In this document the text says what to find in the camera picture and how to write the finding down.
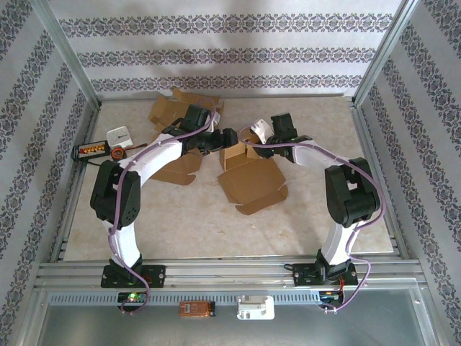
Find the aluminium back rail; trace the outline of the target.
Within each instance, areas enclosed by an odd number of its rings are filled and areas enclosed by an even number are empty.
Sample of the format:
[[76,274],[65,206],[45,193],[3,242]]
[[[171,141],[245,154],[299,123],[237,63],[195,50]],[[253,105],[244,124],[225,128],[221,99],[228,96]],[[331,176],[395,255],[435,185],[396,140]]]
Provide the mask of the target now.
[[[150,101],[157,99],[161,93],[159,92],[139,92],[132,95],[122,96],[99,96],[100,102],[118,102],[118,101]],[[326,97],[346,97],[352,99],[352,96],[347,96],[342,93],[330,94],[221,94],[220,100],[227,99],[281,99],[281,98],[326,98]]]

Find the aluminium side rail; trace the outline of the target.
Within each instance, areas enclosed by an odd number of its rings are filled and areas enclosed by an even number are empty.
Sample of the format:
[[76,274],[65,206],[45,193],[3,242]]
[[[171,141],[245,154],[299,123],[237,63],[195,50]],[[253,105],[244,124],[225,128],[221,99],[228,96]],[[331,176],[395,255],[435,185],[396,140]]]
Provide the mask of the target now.
[[395,208],[393,206],[390,194],[388,192],[388,186],[381,170],[379,156],[375,150],[375,145],[372,136],[370,135],[367,121],[362,111],[354,105],[352,105],[351,112],[352,120],[357,131],[360,145],[364,155],[366,156],[366,159],[369,162],[372,175],[379,183],[384,195],[384,201],[386,203],[387,209],[383,216],[383,220],[388,230],[391,243],[393,244],[393,254],[398,255],[402,260],[413,259],[414,256],[412,252],[408,250],[406,240],[404,239],[400,229],[400,224],[395,213]]
[[[79,131],[73,145],[83,144],[92,141],[94,136],[94,127],[97,123],[99,108],[91,110],[86,120]],[[72,218],[76,210],[82,179],[86,171],[84,163],[76,163],[71,160],[72,170],[69,175],[68,184],[66,185],[66,199],[64,200],[59,215],[57,228],[53,232],[53,238],[50,243],[50,248],[45,258],[46,262],[57,262],[60,259],[61,247],[63,242],[68,238],[70,233]]]

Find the brown cardboard box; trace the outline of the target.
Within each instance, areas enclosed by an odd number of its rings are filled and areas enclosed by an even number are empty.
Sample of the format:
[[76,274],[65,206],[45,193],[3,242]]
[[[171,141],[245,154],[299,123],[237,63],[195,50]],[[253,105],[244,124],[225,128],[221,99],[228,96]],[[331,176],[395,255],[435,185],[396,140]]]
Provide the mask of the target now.
[[[211,99],[217,112],[222,115],[224,110],[224,101],[219,96],[207,96],[203,94],[193,94],[183,92],[180,89],[173,89],[172,98],[167,99],[160,95],[154,102],[148,119],[155,125],[157,135],[152,137],[156,140],[158,134],[171,125],[175,120],[186,115],[187,108],[190,105],[199,104],[200,106],[212,109],[212,103],[206,102],[205,99]],[[168,182],[175,185],[190,185],[195,180],[195,173],[199,171],[203,155],[197,150],[193,150],[179,159],[168,163],[165,167],[155,173],[151,180]]]
[[287,199],[286,179],[274,159],[260,157],[245,143],[220,150],[218,177],[228,202],[246,216]]

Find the black device with orange lights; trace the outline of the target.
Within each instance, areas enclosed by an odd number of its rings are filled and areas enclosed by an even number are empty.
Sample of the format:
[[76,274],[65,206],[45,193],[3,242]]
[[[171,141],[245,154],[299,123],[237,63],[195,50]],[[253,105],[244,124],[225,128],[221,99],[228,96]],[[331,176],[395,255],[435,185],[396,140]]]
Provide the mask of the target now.
[[100,141],[74,146],[71,152],[71,158],[75,162],[86,162],[90,159],[109,156],[109,154],[110,149],[108,143],[106,141]]

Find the small white clock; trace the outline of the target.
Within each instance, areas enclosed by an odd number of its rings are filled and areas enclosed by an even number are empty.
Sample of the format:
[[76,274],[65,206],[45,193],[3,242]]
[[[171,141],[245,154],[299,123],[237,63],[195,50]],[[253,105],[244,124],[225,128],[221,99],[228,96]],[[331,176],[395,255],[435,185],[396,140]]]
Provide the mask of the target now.
[[107,131],[107,142],[110,148],[121,147],[125,149],[133,145],[129,130],[126,126]]

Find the grey metal panel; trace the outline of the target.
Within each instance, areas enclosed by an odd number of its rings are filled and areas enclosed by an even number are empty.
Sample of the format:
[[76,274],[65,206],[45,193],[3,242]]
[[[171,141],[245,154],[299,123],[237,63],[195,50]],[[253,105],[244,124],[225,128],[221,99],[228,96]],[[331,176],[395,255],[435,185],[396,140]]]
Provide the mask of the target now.
[[184,318],[177,306],[123,316],[116,306],[51,306],[40,292],[17,346],[450,346],[427,293],[412,285],[360,293],[337,314],[317,305],[276,305],[268,321],[241,321],[238,305]]

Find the white plastic holder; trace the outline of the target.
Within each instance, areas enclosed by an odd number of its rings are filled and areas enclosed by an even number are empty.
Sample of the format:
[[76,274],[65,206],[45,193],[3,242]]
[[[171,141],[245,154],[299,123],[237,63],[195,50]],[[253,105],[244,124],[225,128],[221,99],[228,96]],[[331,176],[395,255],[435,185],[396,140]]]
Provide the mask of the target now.
[[266,321],[273,320],[274,298],[272,296],[248,296],[237,297],[237,319],[241,321]]

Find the aluminium front rail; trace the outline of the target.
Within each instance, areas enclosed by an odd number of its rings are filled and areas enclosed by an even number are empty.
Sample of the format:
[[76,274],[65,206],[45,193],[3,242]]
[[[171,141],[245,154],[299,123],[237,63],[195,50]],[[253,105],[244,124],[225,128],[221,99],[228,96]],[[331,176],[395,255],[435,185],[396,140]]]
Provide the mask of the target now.
[[[186,259],[147,259],[145,265],[166,268],[164,290],[289,290],[292,274],[287,264],[311,263],[313,256],[203,257]],[[398,255],[372,255],[366,288],[382,284],[400,288],[406,283],[427,286],[426,276],[417,259]],[[63,261],[42,263],[33,282],[35,290],[101,290],[105,261]]]

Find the orange electronic module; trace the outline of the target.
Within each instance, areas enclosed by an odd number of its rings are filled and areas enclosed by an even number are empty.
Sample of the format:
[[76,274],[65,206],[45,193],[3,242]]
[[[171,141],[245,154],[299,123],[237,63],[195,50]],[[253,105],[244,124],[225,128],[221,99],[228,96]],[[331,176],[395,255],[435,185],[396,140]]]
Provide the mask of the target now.
[[181,301],[179,315],[184,318],[207,318],[215,316],[214,301]]

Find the aluminium frame post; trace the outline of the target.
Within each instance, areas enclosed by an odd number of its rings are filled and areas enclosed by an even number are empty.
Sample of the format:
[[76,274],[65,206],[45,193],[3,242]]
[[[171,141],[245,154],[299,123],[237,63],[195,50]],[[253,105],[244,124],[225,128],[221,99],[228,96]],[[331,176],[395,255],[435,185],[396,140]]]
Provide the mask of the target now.
[[393,49],[399,37],[401,36],[402,31],[408,24],[408,21],[413,15],[419,2],[420,0],[402,0],[400,3],[387,32],[378,45],[376,54],[374,55],[371,64],[365,71],[361,83],[354,93],[354,96],[352,97],[352,104],[355,107],[360,106],[364,102],[364,99],[368,95],[372,85],[380,74],[383,66],[385,65],[385,62],[393,52]]
[[58,49],[62,59],[70,69],[73,77],[79,85],[79,88],[84,93],[84,96],[90,102],[93,109],[99,110],[102,102],[97,96],[97,93],[95,92],[89,77],[81,65],[81,62],[74,49],[69,43],[69,40],[66,37],[66,34],[63,31],[59,21],[55,17],[48,3],[48,0],[29,1],[43,26],[47,30],[55,47]]

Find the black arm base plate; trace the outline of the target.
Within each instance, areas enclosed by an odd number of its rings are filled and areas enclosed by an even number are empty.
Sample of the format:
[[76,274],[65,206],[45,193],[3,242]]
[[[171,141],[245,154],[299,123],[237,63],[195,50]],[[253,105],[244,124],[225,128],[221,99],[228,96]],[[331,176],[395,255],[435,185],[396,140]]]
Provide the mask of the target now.
[[[163,288],[166,267],[162,265],[143,265],[139,276],[147,282],[149,288]],[[146,285],[137,276],[125,268],[106,265],[100,283],[102,288],[144,288]]]
[[292,265],[292,277],[298,286],[337,286],[357,285],[358,278],[354,264],[348,263],[346,269],[341,269],[332,276],[324,276],[321,269],[314,263],[300,263]]

